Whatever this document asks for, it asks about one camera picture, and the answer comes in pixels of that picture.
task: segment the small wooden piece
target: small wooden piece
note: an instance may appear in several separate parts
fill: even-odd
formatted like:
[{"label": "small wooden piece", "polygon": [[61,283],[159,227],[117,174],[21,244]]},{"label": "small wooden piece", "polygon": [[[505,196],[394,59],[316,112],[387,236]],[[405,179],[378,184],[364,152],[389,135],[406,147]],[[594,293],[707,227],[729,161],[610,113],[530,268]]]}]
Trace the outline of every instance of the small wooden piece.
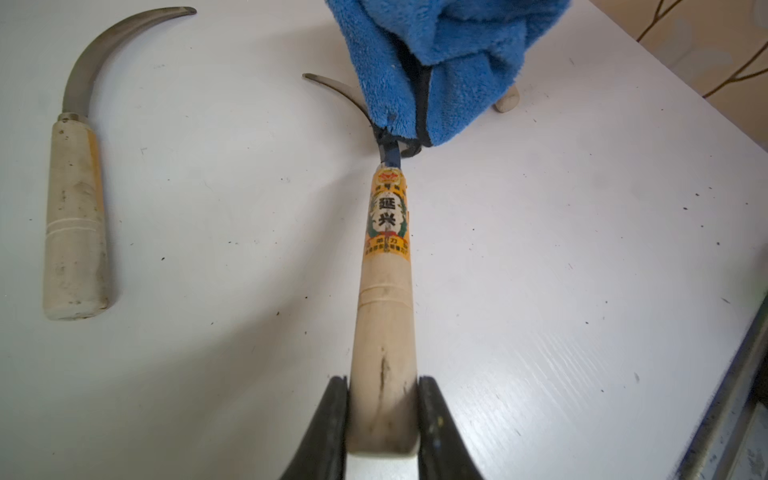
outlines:
[{"label": "small wooden piece", "polygon": [[518,92],[516,86],[512,85],[509,90],[507,90],[507,93],[493,104],[493,108],[495,108],[498,113],[503,114],[510,111],[512,108],[517,107],[519,103],[520,92]]},{"label": "small wooden piece", "polygon": [[398,168],[373,176],[349,383],[350,453],[413,455],[416,345],[406,179]]},{"label": "small wooden piece", "polygon": [[43,310],[51,320],[106,309],[107,244],[96,135],[62,114],[53,126],[45,228]]}]

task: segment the white tabletop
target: white tabletop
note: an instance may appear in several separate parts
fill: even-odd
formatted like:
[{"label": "white tabletop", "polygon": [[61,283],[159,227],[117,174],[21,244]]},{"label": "white tabletop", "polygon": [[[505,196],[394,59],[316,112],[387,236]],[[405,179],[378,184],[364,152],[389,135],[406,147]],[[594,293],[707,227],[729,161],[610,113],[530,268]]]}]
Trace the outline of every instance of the white tabletop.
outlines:
[{"label": "white tabletop", "polygon": [[[2,478],[277,478],[349,371],[378,154],[300,76],[355,81],[317,1],[197,0],[114,57],[91,123],[118,297],[43,317],[66,78],[159,6],[0,6]],[[665,478],[768,287],[768,154],[585,0],[518,87],[404,163],[420,373],[488,480]]]}]

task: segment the blue towel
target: blue towel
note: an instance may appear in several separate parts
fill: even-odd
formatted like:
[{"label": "blue towel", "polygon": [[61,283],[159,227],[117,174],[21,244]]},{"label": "blue towel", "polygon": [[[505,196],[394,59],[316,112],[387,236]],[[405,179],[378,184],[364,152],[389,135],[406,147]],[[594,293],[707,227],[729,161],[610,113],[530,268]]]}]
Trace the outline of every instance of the blue towel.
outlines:
[{"label": "blue towel", "polygon": [[502,97],[569,0],[327,2],[373,123],[429,147]]}]

